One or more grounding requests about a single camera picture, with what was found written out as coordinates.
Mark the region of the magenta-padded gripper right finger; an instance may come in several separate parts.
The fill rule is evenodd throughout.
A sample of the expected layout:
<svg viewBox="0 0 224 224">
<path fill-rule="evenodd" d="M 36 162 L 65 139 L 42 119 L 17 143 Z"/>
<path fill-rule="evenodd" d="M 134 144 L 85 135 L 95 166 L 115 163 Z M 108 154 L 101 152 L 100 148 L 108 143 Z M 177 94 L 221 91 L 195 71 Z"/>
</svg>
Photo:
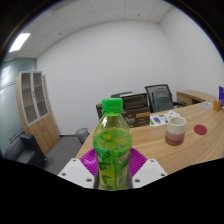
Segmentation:
<svg viewBox="0 0 224 224">
<path fill-rule="evenodd" d="M 138 150 L 131 149 L 127 175 L 128 189 L 141 188 L 166 175 L 166 171 L 154 158 L 147 159 Z"/>
</svg>

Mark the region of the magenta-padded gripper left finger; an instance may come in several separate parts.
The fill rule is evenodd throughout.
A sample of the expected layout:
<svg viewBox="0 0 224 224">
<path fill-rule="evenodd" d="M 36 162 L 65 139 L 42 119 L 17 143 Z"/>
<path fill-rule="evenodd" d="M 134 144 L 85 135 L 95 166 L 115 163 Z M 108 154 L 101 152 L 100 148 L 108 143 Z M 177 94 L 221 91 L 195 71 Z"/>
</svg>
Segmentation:
<svg viewBox="0 0 224 224">
<path fill-rule="evenodd" d="M 72 158 L 58 176 L 78 186 L 97 189 L 99 187 L 99 174 L 95 149 L 89 150 L 80 159 Z"/>
</svg>

